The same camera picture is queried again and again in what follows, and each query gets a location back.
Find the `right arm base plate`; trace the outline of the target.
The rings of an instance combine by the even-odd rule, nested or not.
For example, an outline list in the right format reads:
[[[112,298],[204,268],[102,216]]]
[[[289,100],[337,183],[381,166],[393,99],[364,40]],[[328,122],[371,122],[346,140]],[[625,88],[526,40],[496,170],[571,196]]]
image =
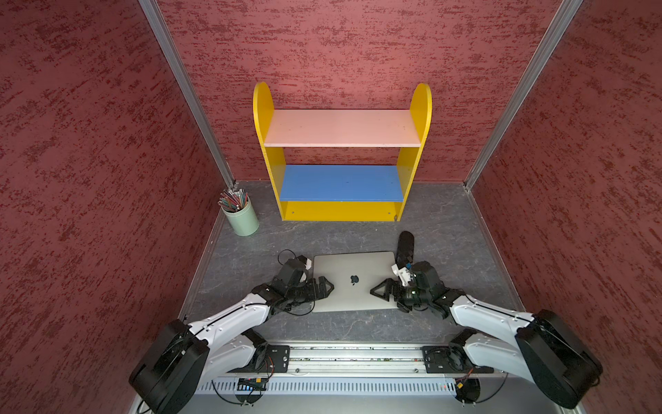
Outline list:
[[[474,374],[493,374],[491,367],[473,364],[461,347],[426,346],[422,348],[423,362],[428,374],[465,375],[471,370]]]

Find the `silver laptop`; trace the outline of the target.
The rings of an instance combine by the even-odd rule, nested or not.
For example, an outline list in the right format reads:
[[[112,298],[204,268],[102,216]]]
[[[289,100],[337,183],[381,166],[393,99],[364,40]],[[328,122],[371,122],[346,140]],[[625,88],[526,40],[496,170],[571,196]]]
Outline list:
[[[393,279],[395,264],[392,252],[317,255],[313,274],[334,285],[327,298],[315,303],[314,313],[396,310],[397,304],[370,294],[372,288]]]

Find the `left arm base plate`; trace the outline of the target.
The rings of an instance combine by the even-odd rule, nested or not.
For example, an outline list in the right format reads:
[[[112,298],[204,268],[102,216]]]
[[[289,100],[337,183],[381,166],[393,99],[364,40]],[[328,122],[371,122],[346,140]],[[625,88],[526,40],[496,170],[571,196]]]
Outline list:
[[[265,345],[255,350],[252,359],[241,369],[245,373],[286,373],[289,367],[291,347],[287,345]]]

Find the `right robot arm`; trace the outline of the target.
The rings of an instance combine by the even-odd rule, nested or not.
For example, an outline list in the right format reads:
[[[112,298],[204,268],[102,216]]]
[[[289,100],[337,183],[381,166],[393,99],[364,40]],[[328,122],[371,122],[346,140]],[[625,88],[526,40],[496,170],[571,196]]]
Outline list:
[[[535,384],[556,405],[575,408],[597,386],[603,366],[554,312],[517,312],[444,285],[428,262],[392,268],[370,294],[401,312],[431,311],[451,318],[460,334],[439,350],[451,368],[470,376],[479,368],[513,374]]]

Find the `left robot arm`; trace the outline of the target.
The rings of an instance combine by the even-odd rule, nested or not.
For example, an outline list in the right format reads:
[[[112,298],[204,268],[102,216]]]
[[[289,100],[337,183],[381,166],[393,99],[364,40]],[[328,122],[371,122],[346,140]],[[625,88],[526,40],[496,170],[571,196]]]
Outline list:
[[[129,376],[141,398],[136,412],[178,413],[199,386],[237,369],[267,375],[286,371],[288,348],[269,345],[255,327],[331,295],[334,284],[312,276],[311,267],[310,259],[296,256],[271,282],[255,286],[229,308],[193,323],[167,324]]]

